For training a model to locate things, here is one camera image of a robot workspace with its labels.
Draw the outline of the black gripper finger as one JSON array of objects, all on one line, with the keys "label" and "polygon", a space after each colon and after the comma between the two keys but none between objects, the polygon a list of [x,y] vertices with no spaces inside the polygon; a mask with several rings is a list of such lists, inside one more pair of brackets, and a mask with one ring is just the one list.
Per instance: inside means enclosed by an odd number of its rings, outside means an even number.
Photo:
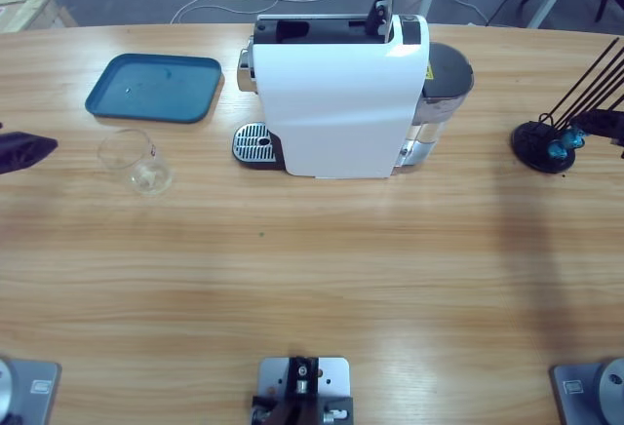
[{"label": "black gripper finger", "polygon": [[592,109],[579,113],[571,125],[586,135],[597,135],[611,140],[612,144],[623,145],[623,112],[611,109]]},{"label": "black gripper finger", "polygon": [[24,132],[1,134],[0,174],[30,168],[46,159],[58,147],[54,138]]}]

